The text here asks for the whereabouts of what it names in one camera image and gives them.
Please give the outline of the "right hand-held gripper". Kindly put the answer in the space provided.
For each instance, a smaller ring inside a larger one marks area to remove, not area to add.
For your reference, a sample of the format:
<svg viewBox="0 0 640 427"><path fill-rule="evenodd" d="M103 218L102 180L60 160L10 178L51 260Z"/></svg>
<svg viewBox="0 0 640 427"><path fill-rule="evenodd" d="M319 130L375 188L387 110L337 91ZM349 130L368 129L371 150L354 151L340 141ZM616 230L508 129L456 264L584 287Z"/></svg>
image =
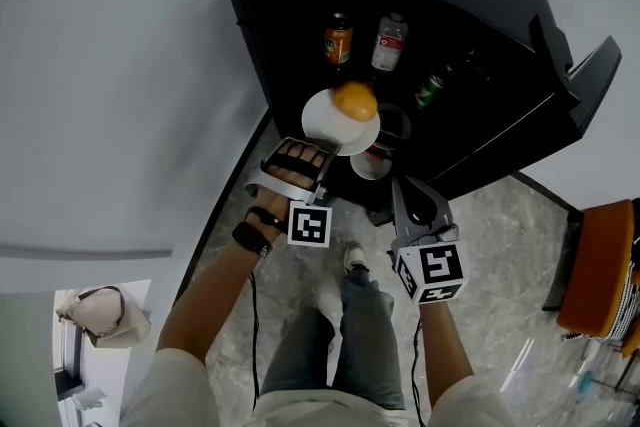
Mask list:
<svg viewBox="0 0 640 427"><path fill-rule="evenodd" d="M469 281L469 260L448 201L410 177L405 179L405 204L396 177L391 190L395 239L389 255L409 299L422 305L456 298Z"/></svg>

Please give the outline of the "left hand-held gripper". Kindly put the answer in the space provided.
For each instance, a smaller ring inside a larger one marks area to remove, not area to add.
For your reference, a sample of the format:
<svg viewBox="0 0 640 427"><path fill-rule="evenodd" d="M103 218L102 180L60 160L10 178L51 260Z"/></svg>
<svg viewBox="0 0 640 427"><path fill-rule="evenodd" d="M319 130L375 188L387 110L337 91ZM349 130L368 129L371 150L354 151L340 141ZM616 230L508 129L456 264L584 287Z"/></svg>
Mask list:
<svg viewBox="0 0 640 427"><path fill-rule="evenodd" d="M271 176L266 172L267 159L271 157L283 141L293 140L317 147L325 154L325 161L313 190L302 189ZM290 201L289 217L285 223L271 223L274 227L283 227L289 245L328 248L331 232L332 210L329 206L329 193L324 181L341 145L334 141L293 137L284 138L268 158L249 176L244 189L256 197L261 189L270 190Z"/></svg>

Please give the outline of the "person's left hand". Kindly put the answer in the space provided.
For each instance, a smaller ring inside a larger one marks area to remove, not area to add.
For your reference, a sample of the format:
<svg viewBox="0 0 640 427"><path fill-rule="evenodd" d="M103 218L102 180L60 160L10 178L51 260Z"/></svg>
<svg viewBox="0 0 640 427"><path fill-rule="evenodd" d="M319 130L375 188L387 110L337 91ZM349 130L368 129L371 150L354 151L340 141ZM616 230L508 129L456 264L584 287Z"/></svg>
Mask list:
<svg viewBox="0 0 640 427"><path fill-rule="evenodd" d="M313 190L324 161L325 154L317 147L287 140L267 159L266 172L291 185Z"/></svg>

